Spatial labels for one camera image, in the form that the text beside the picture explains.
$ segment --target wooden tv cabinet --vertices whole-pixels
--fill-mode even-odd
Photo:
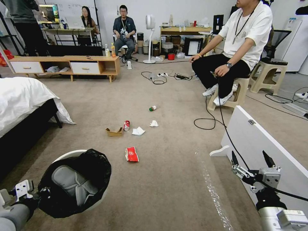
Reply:
[[[60,69],[69,67],[66,72],[55,72],[49,74],[66,74],[73,75],[107,75],[109,81],[115,79],[120,73],[119,57],[105,56],[63,56],[63,57],[15,57],[10,60],[11,65],[16,73],[41,74],[49,73],[46,69],[51,66],[58,66]]]

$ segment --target white bed sheet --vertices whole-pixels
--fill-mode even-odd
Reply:
[[[60,98],[39,80],[27,77],[0,79],[0,138],[52,98],[58,108],[59,120],[74,124]]]

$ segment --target gray jeans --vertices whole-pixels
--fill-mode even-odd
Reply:
[[[127,45],[127,47],[128,47],[128,50],[127,50],[127,53],[126,53],[127,59],[131,58],[131,55],[132,55],[133,51],[135,50],[135,43],[132,39],[129,39],[127,41],[123,41],[122,38],[118,38],[115,41],[114,45],[115,45],[115,54],[116,55],[118,55],[119,49],[121,49],[122,46]]]

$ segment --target wristwatch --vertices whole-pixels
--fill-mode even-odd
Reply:
[[[232,63],[226,63],[226,65],[229,69],[232,67]]]

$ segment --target drawer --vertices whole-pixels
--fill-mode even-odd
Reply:
[[[100,74],[98,62],[70,62],[74,74]]]
[[[44,73],[39,62],[11,62],[16,73]]]

